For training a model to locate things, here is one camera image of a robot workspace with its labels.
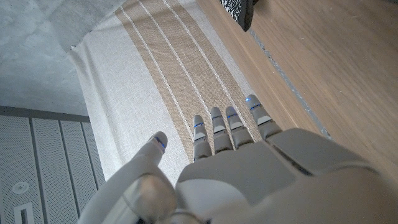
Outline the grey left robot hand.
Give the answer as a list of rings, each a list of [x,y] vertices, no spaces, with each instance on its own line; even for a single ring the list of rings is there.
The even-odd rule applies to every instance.
[[[369,161],[311,131],[282,130],[246,98],[261,140],[236,110],[211,109],[213,143],[193,119],[193,162],[170,183],[157,132],[82,211],[80,223],[396,223],[397,186]]]

